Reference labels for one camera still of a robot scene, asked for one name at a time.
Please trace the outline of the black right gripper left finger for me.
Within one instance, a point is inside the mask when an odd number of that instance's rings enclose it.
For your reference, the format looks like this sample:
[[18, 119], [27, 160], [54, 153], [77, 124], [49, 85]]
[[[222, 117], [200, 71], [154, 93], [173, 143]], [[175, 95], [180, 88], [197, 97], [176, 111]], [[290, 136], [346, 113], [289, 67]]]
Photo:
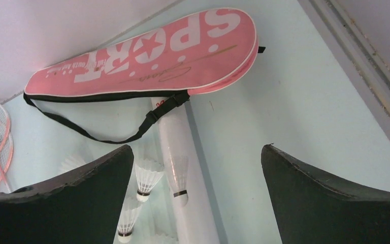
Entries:
[[134, 153], [123, 145], [79, 168], [0, 193], [0, 243], [113, 243]]

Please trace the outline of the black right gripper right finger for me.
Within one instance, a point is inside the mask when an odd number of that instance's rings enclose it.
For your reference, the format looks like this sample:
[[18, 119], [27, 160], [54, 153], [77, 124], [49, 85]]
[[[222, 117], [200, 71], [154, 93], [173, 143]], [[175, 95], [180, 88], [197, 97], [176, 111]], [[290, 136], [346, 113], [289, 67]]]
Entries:
[[267, 144], [261, 164], [283, 243], [390, 243], [390, 192]]

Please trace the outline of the white shuttlecock tube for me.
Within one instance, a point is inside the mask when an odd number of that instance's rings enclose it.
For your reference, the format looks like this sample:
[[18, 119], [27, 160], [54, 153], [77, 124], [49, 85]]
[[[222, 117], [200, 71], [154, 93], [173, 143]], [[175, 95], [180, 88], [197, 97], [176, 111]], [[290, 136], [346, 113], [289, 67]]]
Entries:
[[184, 105], [157, 122], [179, 243], [219, 243]]

